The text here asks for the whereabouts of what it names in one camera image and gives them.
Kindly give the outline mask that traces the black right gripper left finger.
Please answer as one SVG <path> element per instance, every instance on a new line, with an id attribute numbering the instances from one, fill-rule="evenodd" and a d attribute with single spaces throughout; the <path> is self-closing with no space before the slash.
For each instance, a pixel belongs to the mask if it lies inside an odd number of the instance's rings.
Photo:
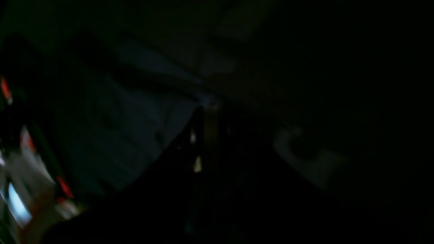
<path id="1" fill-rule="evenodd" d="M 188 244 L 185 226 L 201 177 L 204 109 L 124 190 L 51 228 L 42 244 Z"/>

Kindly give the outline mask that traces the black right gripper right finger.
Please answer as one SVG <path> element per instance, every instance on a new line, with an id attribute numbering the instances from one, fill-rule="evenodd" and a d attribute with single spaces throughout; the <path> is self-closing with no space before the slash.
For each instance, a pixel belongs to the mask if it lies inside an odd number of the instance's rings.
<path id="1" fill-rule="evenodd" d="M 226 105 L 240 200 L 267 244 L 432 244 L 433 130 L 404 113 Z"/>

